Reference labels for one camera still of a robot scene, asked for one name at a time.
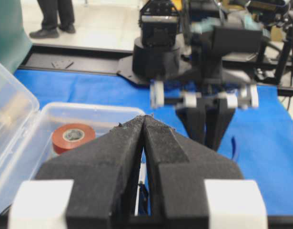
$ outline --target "green panel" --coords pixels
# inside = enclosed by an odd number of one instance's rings
[[[14,73],[31,46],[23,29],[20,0],[0,0],[0,63]]]

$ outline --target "foam padding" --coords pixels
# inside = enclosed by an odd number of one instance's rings
[[[143,121],[138,116],[43,164],[36,179],[74,180],[67,217],[97,219],[96,228],[108,228],[114,214],[130,214],[143,149]]]
[[[150,116],[144,122],[152,215],[162,210],[171,229],[208,228],[204,179],[243,179],[231,160]]]

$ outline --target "blue mat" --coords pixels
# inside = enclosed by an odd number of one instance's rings
[[[117,76],[18,70],[15,76],[38,98],[50,102],[131,106],[187,136],[172,107],[152,110],[149,89]],[[277,99],[275,87],[258,88],[260,108],[237,110],[219,153],[231,158],[235,138],[238,164],[255,179],[269,215],[293,215],[293,121]]]

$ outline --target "red electrical tape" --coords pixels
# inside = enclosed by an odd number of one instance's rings
[[[61,155],[94,139],[95,131],[92,127],[84,124],[68,124],[54,131],[52,144],[54,151]]]

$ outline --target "clear plastic box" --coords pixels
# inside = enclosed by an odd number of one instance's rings
[[[143,114],[137,108],[70,103],[50,103],[39,111],[35,96],[0,64],[0,213],[22,181],[52,157],[51,136],[58,127],[83,123],[99,137]]]

